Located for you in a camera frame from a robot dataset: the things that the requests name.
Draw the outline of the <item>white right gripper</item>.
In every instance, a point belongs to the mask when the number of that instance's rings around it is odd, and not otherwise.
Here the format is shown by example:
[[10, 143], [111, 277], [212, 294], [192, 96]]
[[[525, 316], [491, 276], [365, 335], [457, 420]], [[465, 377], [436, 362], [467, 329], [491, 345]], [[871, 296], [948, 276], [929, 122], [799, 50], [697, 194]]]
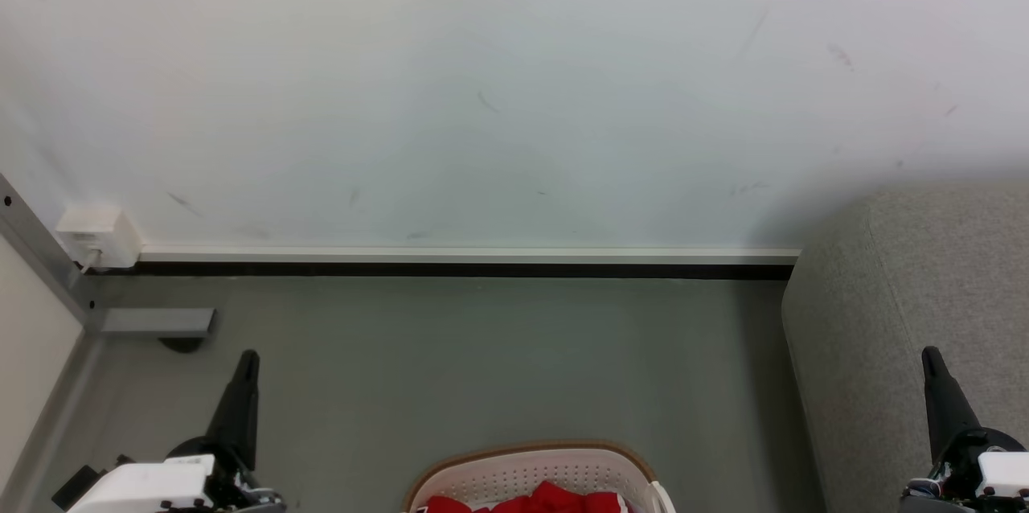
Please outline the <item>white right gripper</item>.
[[942, 358], [921, 352], [931, 459], [928, 477], [912, 478], [898, 513], [1029, 513], [1029, 452], [986, 451], [977, 457], [944, 457], [957, 437], [980, 429], [973, 408]]

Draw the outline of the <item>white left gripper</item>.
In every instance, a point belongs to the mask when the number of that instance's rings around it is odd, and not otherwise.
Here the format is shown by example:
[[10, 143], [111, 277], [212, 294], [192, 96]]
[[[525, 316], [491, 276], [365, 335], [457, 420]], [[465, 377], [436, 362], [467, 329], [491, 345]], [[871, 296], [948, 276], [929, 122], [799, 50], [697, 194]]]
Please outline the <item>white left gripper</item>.
[[222, 392], [207, 436], [242, 466], [213, 454], [121, 464], [73, 499], [68, 513], [287, 513], [282, 494], [260, 487], [256, 469], [260, 356], [244, 351]]

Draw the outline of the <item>red cloth garment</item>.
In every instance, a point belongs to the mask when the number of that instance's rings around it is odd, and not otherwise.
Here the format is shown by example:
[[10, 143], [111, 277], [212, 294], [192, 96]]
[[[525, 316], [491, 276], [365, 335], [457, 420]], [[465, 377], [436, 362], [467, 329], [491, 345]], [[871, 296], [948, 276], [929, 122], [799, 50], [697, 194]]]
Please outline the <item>red cloth garment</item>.
[[471, 508], [467, 503], [434, 494], [416, 513], [635, 513], [617, 492], [577, 494], [558, 485], [541, 482], [532, 494], [522, 494], [492, 507]]

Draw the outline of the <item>grey fabric sofa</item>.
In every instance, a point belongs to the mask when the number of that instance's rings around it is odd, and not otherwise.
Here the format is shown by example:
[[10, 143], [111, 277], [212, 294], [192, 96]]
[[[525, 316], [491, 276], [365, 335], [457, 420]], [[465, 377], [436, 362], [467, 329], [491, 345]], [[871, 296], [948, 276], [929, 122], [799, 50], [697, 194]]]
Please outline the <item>grey fabric sofa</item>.
[[1029, 448], [1029, 180], [853, 201], [802, 249], [781, 315], [828, 513], [896, 513], [929, 472], [926, 346]]

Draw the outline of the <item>grey metal foot bar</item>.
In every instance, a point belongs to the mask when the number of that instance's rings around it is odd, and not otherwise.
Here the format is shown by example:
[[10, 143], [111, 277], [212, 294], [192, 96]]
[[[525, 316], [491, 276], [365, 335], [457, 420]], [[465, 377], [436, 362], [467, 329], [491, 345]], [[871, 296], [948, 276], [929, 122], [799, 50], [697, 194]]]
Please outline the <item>grey metal foot bar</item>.
[[100, 320], [101, 334], [155, 338], [206, 338], [216, 308], [110, 308]]

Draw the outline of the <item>white partition panel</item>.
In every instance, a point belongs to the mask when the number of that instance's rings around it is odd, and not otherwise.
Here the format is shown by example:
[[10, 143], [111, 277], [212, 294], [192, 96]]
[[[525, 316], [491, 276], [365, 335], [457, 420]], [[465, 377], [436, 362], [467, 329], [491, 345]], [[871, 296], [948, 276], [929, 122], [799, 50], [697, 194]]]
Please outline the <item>white partition panel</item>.
[[0, 494], [81, 333], [75, 316], [0, 236]]

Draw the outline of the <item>white laundry basket brown rim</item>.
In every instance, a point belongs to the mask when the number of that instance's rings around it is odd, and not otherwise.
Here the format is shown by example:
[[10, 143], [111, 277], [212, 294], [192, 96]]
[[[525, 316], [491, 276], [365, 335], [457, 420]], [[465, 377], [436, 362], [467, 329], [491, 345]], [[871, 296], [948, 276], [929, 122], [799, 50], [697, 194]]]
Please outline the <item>white laundry basket brown rim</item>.
[[577, 494], [615, 492], [627, 513], [677, 513], [644, 459], [591, 439], [519, 443], [442, 459], [412, 484], [400, 510], [425, 511], [434, 494], [481, 509], [528, 497], [543, 482]]

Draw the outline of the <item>white wall socket box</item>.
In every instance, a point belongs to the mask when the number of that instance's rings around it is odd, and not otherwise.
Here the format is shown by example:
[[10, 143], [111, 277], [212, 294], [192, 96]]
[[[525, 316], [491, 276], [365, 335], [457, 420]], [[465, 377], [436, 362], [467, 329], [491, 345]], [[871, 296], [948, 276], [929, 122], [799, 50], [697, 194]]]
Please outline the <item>white wall socket box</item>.
[[142, 252], [136, 227], [118, 207], [70, 207], [55, 234], [71, 259], [91, 269], [129, 269]]

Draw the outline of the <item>grey metal frame post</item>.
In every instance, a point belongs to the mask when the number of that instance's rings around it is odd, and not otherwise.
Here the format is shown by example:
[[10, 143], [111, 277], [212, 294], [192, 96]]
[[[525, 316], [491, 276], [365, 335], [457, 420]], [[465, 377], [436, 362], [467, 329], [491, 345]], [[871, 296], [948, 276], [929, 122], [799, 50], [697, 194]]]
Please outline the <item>grey metal frame post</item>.
[[0, 173], [0, 235], [88, 333], [100, 332], [98, 292], [51, 232]]

